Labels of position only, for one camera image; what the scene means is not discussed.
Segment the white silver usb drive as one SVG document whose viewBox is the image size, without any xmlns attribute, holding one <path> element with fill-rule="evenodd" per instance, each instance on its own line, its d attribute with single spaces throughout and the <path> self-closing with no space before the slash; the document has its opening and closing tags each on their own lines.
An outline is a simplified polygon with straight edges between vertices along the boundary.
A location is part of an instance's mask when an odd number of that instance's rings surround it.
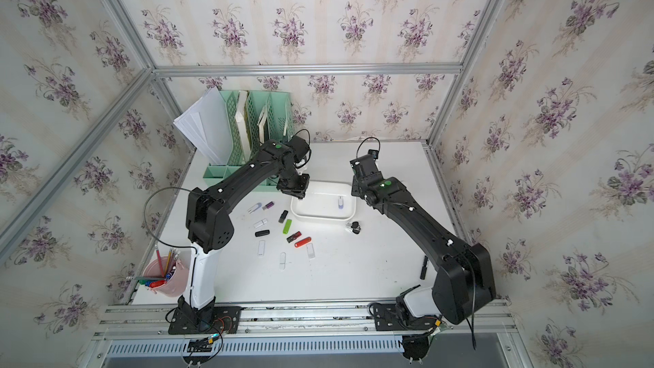
<svg viewBox="0 0 654 368">
<path fill-rule="evenodd" d="M 267 220 L 267 219 L 262 219 L 262 220 L 258 221 L 257 223 L 255 223 L 255 224 L 253 225 L 253 227 L 254 227 L 255 229 L 260 229 L 260 228 L 263 228 L 264 226 L 266 226 L 267 223 L 268 223 L 268 220 Z"/>
</svg>

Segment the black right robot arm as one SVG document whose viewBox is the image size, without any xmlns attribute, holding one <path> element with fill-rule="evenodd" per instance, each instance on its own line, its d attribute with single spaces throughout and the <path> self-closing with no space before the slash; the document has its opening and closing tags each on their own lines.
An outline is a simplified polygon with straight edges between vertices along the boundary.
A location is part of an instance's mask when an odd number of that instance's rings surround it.
<svg viewBox="0 0 654 368">
<path fill-rule="evenodd" d="M 363 199 L 400 226 L 435 267 L 432 298 L 439 312 L 458 325 L 496 299 L 492 258 L 483 245 L 470 245 L 448 231 L 414 199 L 395 177 L 385 177 L 374 156 L 350 161 L 352 196 Z"/>
</svg>

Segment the white clear usb drive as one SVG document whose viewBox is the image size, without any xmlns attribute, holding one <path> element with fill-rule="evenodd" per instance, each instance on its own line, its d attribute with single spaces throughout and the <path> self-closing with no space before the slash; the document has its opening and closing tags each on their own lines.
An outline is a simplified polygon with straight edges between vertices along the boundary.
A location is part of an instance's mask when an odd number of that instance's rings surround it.
<svg viewBox="0 0 654 368">
<path fill-rule="evenodd" d="M 307 253 L 309 259 L 314 259 L 316 257 L 315 249 L 312 244 L 307 245 Z"/>
</svg>

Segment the white green-band usb drive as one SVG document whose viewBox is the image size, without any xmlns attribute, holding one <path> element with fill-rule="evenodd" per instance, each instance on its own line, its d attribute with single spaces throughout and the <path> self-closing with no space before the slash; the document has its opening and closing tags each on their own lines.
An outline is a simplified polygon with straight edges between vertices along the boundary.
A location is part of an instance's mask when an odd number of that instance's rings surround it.
<svg viewBox="0 0 654 368">
<path fill-rule="evenodd" d="M 279 256 L 279 269 L 280 270 L 285 270 L 286 268 L 286 253 L 282 252 Z"/>
</svg>

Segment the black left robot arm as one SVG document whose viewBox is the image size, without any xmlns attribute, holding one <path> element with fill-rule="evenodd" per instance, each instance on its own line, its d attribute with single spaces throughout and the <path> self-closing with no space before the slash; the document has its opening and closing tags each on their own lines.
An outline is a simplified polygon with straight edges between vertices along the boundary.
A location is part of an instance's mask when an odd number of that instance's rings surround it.
<svg viewBox="0 0 654 368">
<path fill-rule="evenodd" d="M 310 157 L 309 143 L 300 136 L 289 141 L 269 140 L 233 175 L 204 190 L 195 188 L 187 200 L 185 221 L 193 248 L 192 270 L 185 302 L 195 310 L 215 301 L 215 278 L 220 251 L 233 238 L 233 209 L 263 181 L 276 177 L 281 194 L 304 199 L 310 176 L 301 174 L 301 162 Z"/>
</svg>

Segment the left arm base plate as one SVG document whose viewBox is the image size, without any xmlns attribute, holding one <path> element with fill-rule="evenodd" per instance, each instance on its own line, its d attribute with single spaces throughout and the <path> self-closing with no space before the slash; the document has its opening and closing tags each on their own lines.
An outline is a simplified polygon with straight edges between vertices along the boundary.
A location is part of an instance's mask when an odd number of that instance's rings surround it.
<svg viewBox="0 0 654 368">
<path fill-rule="evenodd" d="M 214 306 L 197 317 L 196 313 L 174 308 L 166 315 L 169 335 L 235 334 L 243 308 Z"/>
</svg>

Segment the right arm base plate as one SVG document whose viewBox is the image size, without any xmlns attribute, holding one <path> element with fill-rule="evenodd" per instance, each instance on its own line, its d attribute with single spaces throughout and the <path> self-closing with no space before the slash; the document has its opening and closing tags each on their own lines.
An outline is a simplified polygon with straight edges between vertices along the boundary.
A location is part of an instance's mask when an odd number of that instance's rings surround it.
<svg viewBox="0 0 654 368">
<path fill-rule="evenodd" d="M 399 303 L 373 302 L 368 305 L 368 313 L 377 332 L 428 332 L 438 328 L 442 321 L 440 315 L 415 317 Z"/>
</svg>

